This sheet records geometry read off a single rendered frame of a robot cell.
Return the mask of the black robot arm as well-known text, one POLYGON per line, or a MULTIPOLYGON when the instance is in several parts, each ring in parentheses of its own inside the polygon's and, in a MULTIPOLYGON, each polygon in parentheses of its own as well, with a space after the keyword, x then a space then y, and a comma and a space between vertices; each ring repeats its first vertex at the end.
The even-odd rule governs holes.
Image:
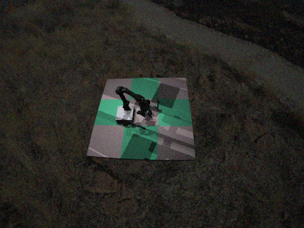
POLYGON ((131 97, 133 97, 137 102, 139 102, 139 105, 142 106, 142 109, 143 110, 146 110, 148 111, 150 106, 150 100, 149 99, 145 99, 143 96, 141 96, 140 94, 136 94, 136 93, 133 93, 132 91, 130 91, 129 89, 127 89, 126 87, 123 87, 123 86, 118 86, 115 90, 115 92, 120 96, 120 98, 122 99, 123 101, 123 108, 124 108, 124 111, 128 111, 129 110, 129 100, 127 100, 124 96, 123 93, 126 93, 128 95, 130 95, 131 97), (123 89, 123 90, 122 90, 123 89))

